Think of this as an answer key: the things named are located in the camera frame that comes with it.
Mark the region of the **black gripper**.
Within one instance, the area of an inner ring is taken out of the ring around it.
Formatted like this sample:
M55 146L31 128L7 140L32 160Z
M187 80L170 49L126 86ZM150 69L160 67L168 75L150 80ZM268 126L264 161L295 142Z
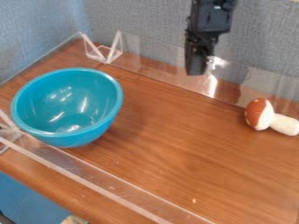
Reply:
M219 36L230 32L236 5L238 0L191 0L184 43L184 68L188 75L206 73Z

